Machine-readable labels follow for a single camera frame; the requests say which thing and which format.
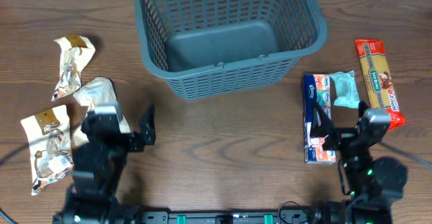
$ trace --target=gray basket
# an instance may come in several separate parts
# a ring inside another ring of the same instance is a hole
[[[183,99],[282,79],[318,51],[317,0],[134,0],[142,60]]]

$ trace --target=teal packet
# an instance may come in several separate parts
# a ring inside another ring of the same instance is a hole
[[[330,78],[333,79],[336,86],[337,98],[334,105],[357,109],[360,98],[358,96],[354,71],[336,72],[330,74]]]

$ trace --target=wood surface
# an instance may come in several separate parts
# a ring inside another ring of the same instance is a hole
[[[129,156],[117,197],[124,204],[173,211],[278,208],[340,201],[336,165],[304,164],[300,79],[308,73],[354,70],[368,101],[355,38],[385,41],[399,104],[408,120],[385,142],[432,161],[432,0],[319,0],[329,36],[277,84],[197,101],[178,98],[143,66],[132,0],[0,0],[0,157],[27,144],[20,120],[66,104],[72,125],[86,109],[73,97],[51,102],[59,79],[62,36],[87,36],[97,48],[82,73],[113,80],[131,125],[150,102],[157,142]],[[337,125],[353,125],[356,110],[332,107]],[[432,223],[432,173],[381,146],[408,166],[394,223]],[[31,196],[29,151],[0,166],[0,207],[19,223],[50,223],[72,178]]]

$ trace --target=snack package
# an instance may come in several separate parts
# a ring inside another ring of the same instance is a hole
[[[92,43],[83,36],[66,36],[55,42],[61,47],[60,81],[55,86],[51,101],[74,93],[81,87],[81,71],[95,53]]]
[[[385,58],[384,42],[376,39],[356,39],[367,94],[373,109],[385,109],[391,115],[389,130],[406,123],[400,113],[392,75]]]
[[[354,71],[336,72],[330,74],[330,78],[333,79],[336,87],[337,98],[334,105],[358,109],[360,97],[358,96]]]
[[[96,78],[83,86],[78,92],[74,93],[74,98],[81,106],[88,107],[87,112],[94,111],[97,105],[108,105],[117,102],[111,81],[104,77]],[[119,122],[119,128],[121,133],[130,133],[130,127],[124,115]],[[88,142],[87,135],[81,131],[81,125],[74,132],[73,139],[75,146],[81,146]]]
[[[23,119],[21,124],[30,145],[34,196],[74,168],[69,117],[62,105]]]
[[[330,114],[330,78],[329,75],[306,74],[302,80],[303,95],[303,130],[304,162],[307,164],[331,165],[336,162],[334,150],[323,150],[324,137],[311,138],[314,111],[313,103],[318,101],[324,112]]]

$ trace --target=basket bottom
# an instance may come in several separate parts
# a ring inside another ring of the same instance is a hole
[[[264,21],[180,32],[166,43],[167,64],[171,72],[277,52],[275,33]]]

